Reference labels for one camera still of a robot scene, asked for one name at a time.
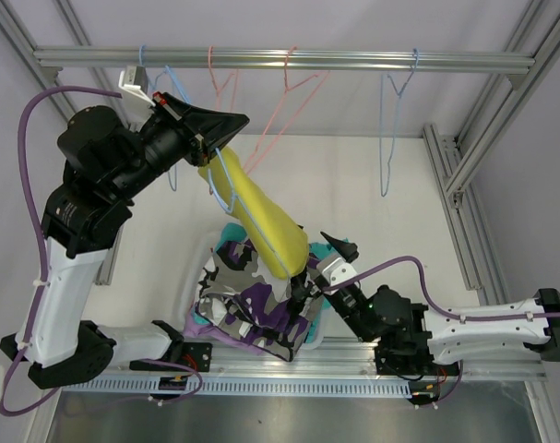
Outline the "olive yellow trousers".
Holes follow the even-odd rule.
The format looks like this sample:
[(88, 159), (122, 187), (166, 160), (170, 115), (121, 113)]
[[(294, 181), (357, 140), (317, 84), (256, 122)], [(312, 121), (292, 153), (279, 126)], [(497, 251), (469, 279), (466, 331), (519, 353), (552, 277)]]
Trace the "olive yellow trousers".
[[(230, 163), (237, 165), (237, 161), (239, 161), (241, 165), (238, 155), (231, 148), (229, 149), (232, 156)], [(198, 169), (199, 175), (206, 182), (207, 166)], [(241, 190), (250, 194), (249, 197), (245, 198), (247, 205), (256, 217), (257, 222), (263, 226), (266, 236), (272, 242), (280, 257), (284, 260), (290, 272), (290, 278), (300, 274), (304, 270), (309, 254), (308, 236), (303, 228), (278, 204), (273, 202), (245, 171), (244, 174), (240, 175), (237, 185)]]

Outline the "pink wire hanger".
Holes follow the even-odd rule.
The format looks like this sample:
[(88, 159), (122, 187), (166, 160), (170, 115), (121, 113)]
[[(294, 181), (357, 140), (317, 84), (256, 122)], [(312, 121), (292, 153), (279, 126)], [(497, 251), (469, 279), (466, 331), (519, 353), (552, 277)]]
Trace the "pink wire hanger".
[[(294, 122), (304, 111), (307, 105), (318, 94), (320, 88), (326, 83), (330, 75), (329, 71), (319, 71), (307, 75), (305, 78), (301, 78), (296, 82), (291, 82), (289, 74), (289, 64), (297, 50), (298, 46), (294, 45), (285, 54), (282, 66), (282, 95), (277, 105), (275, 106), (270, 118), (268, 119), (262, 133), (258, 137), (253, 151), (244, 163), (244, 169), (247, 174), (251, 174), (256, 169), (256, 167), (269, 155), (272, 149), (279, 143), (280, 139), (286, 134), (286, 131), (294, 124)], [(299, 106), (295, 108), (290, 116), (283, 122), (281, 128), (275, 134), (271, 134), (270, 129), (279, 121), (279, 118), (283, 114), (283, 111), (286, 108), (289, 99), (295, 98), (297, 92), (303, 92), (303, 87), (311, 85), (313, 85), (313, 87), (304, 94), (301, 102), (299, 103)]]
[(210, 47), (208, 48), (207, 61), (208, 61), (208, 72), (209, 72), (210, 81), (215, 92), (215, 109), (217, 111), (221, 109), (223, 92), (228, 88), (229, 84), (232, 83), (232, 93), (231, 93), (230, 105), (229, 105), (229, 111), (232, 112), (234, 110), (234, 106), (236, 102), (236, 94), (238, 90), (240, 70), (234, 69), (232, 72), (229, 73), (228, 77), (224, 81), (219, 82), (216, 77), (216, 73), (213, 66), (213, 53), (214, 53), (214, 46), (210, 45)]

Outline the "purple white patterned trousers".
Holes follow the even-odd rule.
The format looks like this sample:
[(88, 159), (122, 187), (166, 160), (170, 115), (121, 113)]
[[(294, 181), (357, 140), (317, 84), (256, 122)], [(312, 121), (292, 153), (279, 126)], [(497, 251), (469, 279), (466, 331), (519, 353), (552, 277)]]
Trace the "purple white patterned trousers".
[[(328, 245), (312, 243), (306, 267), (316, 267), (330, 251)], [(226, 240), (215, 247), (200, 272), (191, 317), (291, 362), (323, 301), (316, 300), (302, 316), (291, 309), (290, 300), (290, 281), (271, 275), (250, 240)]]

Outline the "lilac purple trousers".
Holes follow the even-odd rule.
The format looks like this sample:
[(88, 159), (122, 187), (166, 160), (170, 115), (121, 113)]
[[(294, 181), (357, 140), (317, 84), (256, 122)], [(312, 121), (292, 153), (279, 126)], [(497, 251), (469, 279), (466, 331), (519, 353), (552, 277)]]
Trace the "lilac purple trousers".
[(253, 355), (261, 355), (263, 351), (256, 346), (248, 345), (230, 338), (210, 324), (198, 324), (192, 317), (185, 320), (183, 334), (192, 339), (219, 341), (236, 349), (241, 349)]

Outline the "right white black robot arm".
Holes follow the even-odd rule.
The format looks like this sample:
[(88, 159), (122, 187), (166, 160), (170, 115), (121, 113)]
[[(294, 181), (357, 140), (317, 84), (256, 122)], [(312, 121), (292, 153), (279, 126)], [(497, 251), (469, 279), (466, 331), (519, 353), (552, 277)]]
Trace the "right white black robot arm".
[[(529, 299), (505, 305), (442, 307), (428, 293), (425, 269), (414, 256), (392, 258), (358, 272), (356, 244), (325, 237), (328, 252), (307, 272), (297, 300), (328, 301), (353, 335), (375, 344), (379, 374), (415, 381), (444, 369), (458, 374), (462, 362), (494, 354), (536, 353), (544, 362), (560, 363), (560, 293), (542, 288)], [(423, 302), (414, 303), (383, 284), (367, 296), (362, 280), (402, 263), (418, 273)]]

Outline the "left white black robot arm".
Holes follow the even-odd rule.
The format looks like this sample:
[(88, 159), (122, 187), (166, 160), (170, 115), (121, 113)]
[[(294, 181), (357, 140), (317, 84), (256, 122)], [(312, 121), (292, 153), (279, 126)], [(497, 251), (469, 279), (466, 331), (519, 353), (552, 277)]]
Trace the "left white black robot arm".
[(108, 328), (82, 314), (135, 197), (179, 161), (208, 165), (248, 122), (245, 114), (199, 108), (160, 92), (149, 99), (137, 131), (106, 105), (70, 119), (57, 140), (66, 159), (63, 182), (38, 225), (41, 280), (31, 316), (0, 342), (9, 358), (29, 363), (38, 388), (85, 383), (111, 365), (172, 370), (181, 364), (184, 337), (167, 322)]

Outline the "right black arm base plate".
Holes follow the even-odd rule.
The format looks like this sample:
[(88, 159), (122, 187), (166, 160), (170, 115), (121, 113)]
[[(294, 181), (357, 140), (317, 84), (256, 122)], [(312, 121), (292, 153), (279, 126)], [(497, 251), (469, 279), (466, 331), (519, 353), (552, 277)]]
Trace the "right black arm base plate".
[(375, 369), (380, 376), (396, 376), (406, 381), (425, 377), (459, 375), (459, 364), (440, 365), (426, 350), (415, 354), (394, 354), (381, 346), (374, 348)]

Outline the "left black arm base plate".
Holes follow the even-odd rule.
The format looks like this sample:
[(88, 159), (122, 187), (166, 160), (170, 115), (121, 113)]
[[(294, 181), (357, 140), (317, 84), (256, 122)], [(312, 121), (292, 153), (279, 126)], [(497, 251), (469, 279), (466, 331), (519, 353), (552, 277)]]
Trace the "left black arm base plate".
[(211, 342), (184, 342), (174, 345), (155, 363), (136, 360), (129, 364), (129, 368), (133, 371), (167, 371), (178, 369), (179, 365), (182, 365), (200, 373), (207, 373), (211, 364), (212, 349)]

